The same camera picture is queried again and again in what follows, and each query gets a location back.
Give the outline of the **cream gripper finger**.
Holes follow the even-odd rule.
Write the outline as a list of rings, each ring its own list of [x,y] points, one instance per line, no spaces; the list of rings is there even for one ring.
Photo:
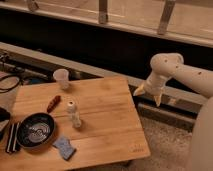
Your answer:
[[[162,99],[162,94],[154,96],[154,100],[155,100],[155,103],[156,103],[156,106],[157,106],[157,107],[160,106],[160,104],[161,104],[161,99]]]
[[[138,88],[135,89],[133,95],[134,96],[139,96],[139,95],[142,95],[144,93],[145,93],[144,84],[141,84]]]

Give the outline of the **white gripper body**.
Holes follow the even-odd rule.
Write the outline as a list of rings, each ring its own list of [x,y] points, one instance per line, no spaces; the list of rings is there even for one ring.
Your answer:
[[[144,90],[153,95],[159,96],[163,93],[168,77],[152,72],[144,83]]]

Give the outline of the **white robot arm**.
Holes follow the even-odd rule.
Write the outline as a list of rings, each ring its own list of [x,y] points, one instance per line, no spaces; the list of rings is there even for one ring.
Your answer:
[[[213,171],[213,71],[186,65],[179,53],[158,53],[151,58],[150,66],[150,75],[133,95],[149,93],[159,106],[170,79],[193,90],[193,93],[172,94],[177,99],[200,105],[185,171]]]

